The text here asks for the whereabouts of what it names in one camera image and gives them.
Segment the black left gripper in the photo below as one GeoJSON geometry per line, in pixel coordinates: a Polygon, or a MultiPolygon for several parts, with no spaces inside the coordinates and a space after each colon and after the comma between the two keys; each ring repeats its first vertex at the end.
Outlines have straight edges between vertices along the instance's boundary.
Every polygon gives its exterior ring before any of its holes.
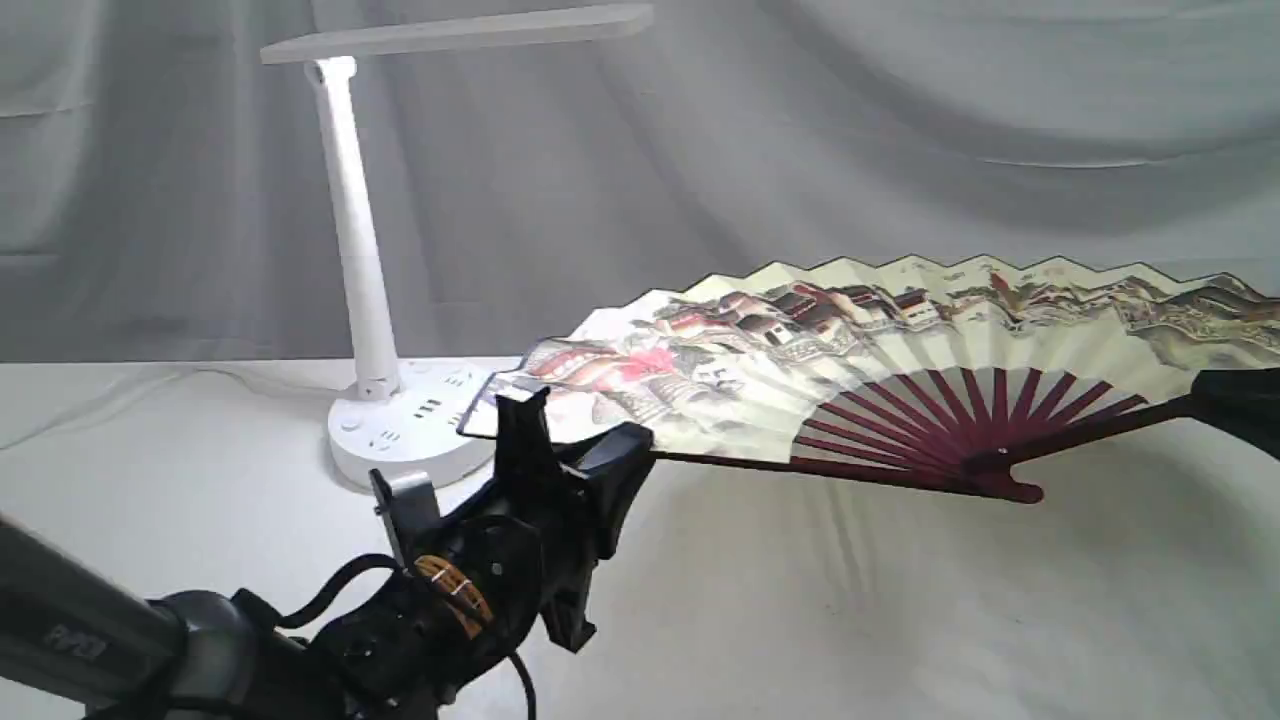
{"type": "Polygon", "coordinates": [[[572,653],[595,635],[586,615],[593,573],[614,557],[657,462],[654,433],[626,421],[556,443],[549,396],[497,400],[492,478],[422,538],[408,569],[422,605],[411,635],[429,656],[504,656],[535,623],[572,653]]]}

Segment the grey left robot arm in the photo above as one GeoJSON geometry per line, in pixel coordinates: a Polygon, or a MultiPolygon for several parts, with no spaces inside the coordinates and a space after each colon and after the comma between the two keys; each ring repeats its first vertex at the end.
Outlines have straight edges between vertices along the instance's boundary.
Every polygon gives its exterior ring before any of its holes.
{"type": "Polygon", "coordinates": [[[90,719],[435,719],[500,664],[538,715],[518,647],[536,621],[579,652],[593,573],[616,553],[654,434],[550,439],[548,391],[499,397],[492,477],[440,512],[422,473],[367,473],[389,553],[342,565],[301,609],[259,594],[142,600],[3,520],[3,676],[90,719]]]}

